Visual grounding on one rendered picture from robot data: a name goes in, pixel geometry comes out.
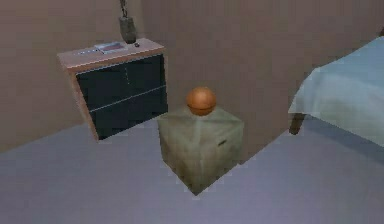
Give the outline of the beige cardboard box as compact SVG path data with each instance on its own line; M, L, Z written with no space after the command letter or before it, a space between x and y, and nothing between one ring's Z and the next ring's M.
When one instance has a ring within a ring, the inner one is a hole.
M220 107L205 116L183 107L157 123L163 161L194 195L240 161L244 122Z

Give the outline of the bed with pale blue cover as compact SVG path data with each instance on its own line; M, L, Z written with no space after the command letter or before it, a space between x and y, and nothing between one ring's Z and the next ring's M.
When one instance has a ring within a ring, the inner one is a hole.
M288 113L293 135L310 115L384 147L384 29L352 53L315 68Z

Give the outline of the brown black chest of drawers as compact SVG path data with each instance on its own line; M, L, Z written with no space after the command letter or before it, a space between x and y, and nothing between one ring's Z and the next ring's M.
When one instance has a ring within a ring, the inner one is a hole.
M58 55L97 141L168 111L166 48L146 38L136 43L108 54L94 46Z

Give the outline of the orange ball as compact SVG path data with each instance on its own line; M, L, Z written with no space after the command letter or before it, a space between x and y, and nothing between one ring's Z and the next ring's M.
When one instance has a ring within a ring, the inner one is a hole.
M216 107L216 96L208 87L196 87L186 97L187 106L191 113L205 116Z

